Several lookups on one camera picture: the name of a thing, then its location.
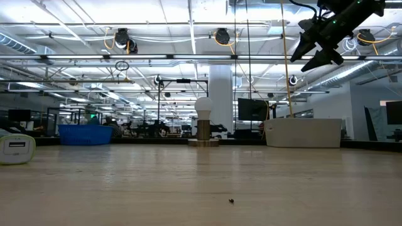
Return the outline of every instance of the pillar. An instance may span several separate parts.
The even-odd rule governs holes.
[[[233,88],[230,65],[209,67],[209,98],[212,100],[211,124],[222,124],[233,134]]]

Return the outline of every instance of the blue container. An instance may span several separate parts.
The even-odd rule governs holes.
[[[58,125],[62,145],[109,144],[113,127],[98,125]]]

